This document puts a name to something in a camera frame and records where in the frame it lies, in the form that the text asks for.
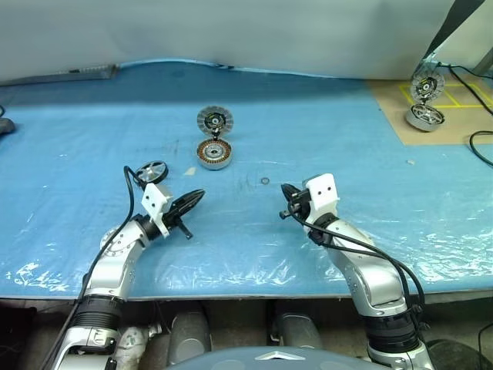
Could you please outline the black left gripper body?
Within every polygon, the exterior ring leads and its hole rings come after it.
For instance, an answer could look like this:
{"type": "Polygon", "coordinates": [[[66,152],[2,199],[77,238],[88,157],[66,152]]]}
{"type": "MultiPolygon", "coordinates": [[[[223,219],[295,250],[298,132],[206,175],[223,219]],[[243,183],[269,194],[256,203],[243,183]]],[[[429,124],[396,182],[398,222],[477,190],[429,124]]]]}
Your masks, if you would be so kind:
{"type": "Polygon", "coordinates": [[[173,221],[173,209],[170,208],[168,212],[166,212],[163,215],[163,223],[166,226],[168,230],[172,230],[173,228],[178,228],[183,232],[185,235],[186,239],[191,239],[193,237],[193,234],[191,231],[187,228],[187,226],[183,223],[182,218],[178,220],[177,222],[173,221]]]}

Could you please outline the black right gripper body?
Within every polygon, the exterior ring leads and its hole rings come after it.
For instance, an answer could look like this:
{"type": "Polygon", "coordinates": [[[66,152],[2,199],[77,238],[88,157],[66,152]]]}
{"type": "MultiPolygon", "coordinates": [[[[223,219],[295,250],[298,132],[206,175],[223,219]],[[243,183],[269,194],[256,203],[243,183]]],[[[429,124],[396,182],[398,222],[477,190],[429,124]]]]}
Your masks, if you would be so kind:
{"type": "Polygon", "coordinates": [[[280,212],[280,218],[284,220],[294,214],[301,220],[306,220],[310,214],[310,201],[310,191],[308,189],[300,190],[298,197],[293,197],[292,202],[287,203],[287,209],[280,212]]]}

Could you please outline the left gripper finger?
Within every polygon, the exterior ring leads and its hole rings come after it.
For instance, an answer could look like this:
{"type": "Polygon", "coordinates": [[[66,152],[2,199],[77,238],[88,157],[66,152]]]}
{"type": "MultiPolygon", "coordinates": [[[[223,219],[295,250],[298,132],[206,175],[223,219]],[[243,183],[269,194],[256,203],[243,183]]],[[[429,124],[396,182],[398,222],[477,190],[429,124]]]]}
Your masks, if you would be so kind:
{"type": "Polygon", "coordinates": [[[204,189],[198,189],[185,193],[173,201],[173,210],[191,210],[194,208],[205,195],[204,189]]]}
{"type": "Polygon", "coordinates": [[[192,210],[203,198],[203,194],[184,194],[173,201],[173,221],[192,210]]]}

